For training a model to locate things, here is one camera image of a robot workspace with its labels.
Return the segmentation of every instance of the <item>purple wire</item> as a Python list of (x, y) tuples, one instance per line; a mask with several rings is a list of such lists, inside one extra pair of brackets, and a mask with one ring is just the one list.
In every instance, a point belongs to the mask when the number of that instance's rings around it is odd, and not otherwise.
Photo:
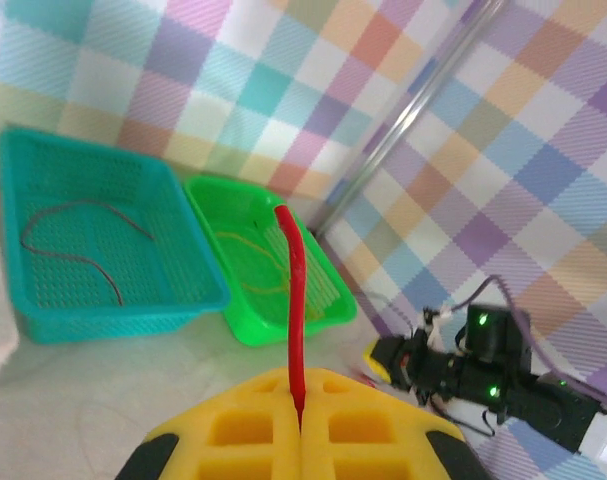
[(125, 222), (130, 224), (135, 230), (138, 230), (143, 235), (148, 237), (150, 240), (154, 240), (154, 237), (150, 233), (145, 231), (142, 227), (137, 225), (133, 220), (131, 220), (125, 214), (119, 212), (116, 208), (112, 207), (111, 205), (108, 205), (107, 203), (96, 202), (94, 200), (78, 200), (75, 202), (69, 202), (69, 203), (64, 203), (62, 205), (57, 205), (55, 207), (44, 208), (43, 210), (39, 210), (34, 215), (32, 215), (32, 217), (30, 217), (30, 219), (28, 220), (27, 225), (23, 229), (23, 232), (21, 233), (21, 238), (20, 238), (21, 246), (23, 248), (25, 248), (26, 250), (28, 250), (32, 253), (35, 253), (37, 255), (43, 255), (46, 257), (53, 257), (53, 258), (61, 258), (63, 260), (87, 263), (88, 265), (92, 265), (99, 272), (101, 272), (101, 274), (105, 277), (105, 279), (108, 281), (108, 283), (112, 286), (112, 289), (114, 290), (114, 293), (116, 294), (116, 298), (119, 302), (119, 305), (123, 306), (123, 297), (121, 295), (121, 291), (119, 290), (119, 287), (117, 287), (117, 285), (116, 285), (116, 282), (110, 276), (110, 274), (107, 273), (103, 269), (103, 267), (101, 267), (98, 263), (96, 263), (91, 258), (83, 257), (81, 255), (73, 255), (70, 253), (58, 253), (58, 252), (50, 252), (48, 250), (41, 250), (41, 249), (33, 247), (32, 245), (27, 243), (28, 235), (30, 234), (32, 229), (36, 226), (36, 224), (39, 222), (39, 220), (41, 220), (43, 217), (46, 217), (47, 215), (59, 213), (63, 210), (68, 210), (70, 208), (77, 207), (79, 205), (87, 205), (87, 204), (96, 205), (96, 206), (108, 209), (110, 212), (114, 213), (116, 216), (120, 217), (122, 220), (124, 220)]
[(521, 310), (519, 310), (516, 307), (516, 303), (514, 302), (514, 299), (512, 298), (512, 294), (510, 293), (510, 290), (507, 287), (505, 280), (503, 280), (499, 275), (490, 275), (489, 277), (487, 277), (483, 281), (483, 283), (481, 283), (481, 285), (479, 285), (479, 287), (474, 291), (474, 293), (472, 295), (470, 295), (470, 297), (467, 300), (465, 300), (457, 305), (454, 305), (451, 308), (452, 312), (455, 312), (456, 310), (460, 310), (464, 307), (467, 307), (492, 282), (496, 283), (497, 287), (503, 294), (503, 297), (505, 298), (505, 302), (507, 303), (507, 306), (510, 309), (510, 313), (512, 314), (512, 317), (514, 318), (514, 321), (516, 322), (516, 326), (521, 331), (521, 334), (523, 335), (523, 338), (525, 338), (525, 341), (532, 347), (534, 352), (536, 352), (536, 354), (539, 356), (543, 365), (545, 365), (547, 368), (549, 368), (550, 371), (556, 376), (556, 378), (567, 382), (567, 385), (569, 387), (573, 388), (574, 390), (576, 390), (579, 393), (582, 393), (583, 395), (586, 395), (590, 398), (593, 398), (594, 400), (597, 400), (598, 402), (601, 402), (604, 406), (607, 406), (607, 395), (603, 394), (602, 392), (600, 392), (596, 388), (592, 387), (591, 385), (588, 385), (587, 383), (577, 380), (576, 378), (572, 377), (571, 375), (568, 375), (567, 373), (562, 372), (554, 364), (552, 359), (550, 357), (548, 357), (548, 355), (545, 353), (545, 351), (541, 348), (541, 346), (538, 344), (538, 342), (532, 335), (532, 332), (530, 331), (530, 326), (529, 326), (527, 320), (525, 319), (525, 317), (523, 316)]

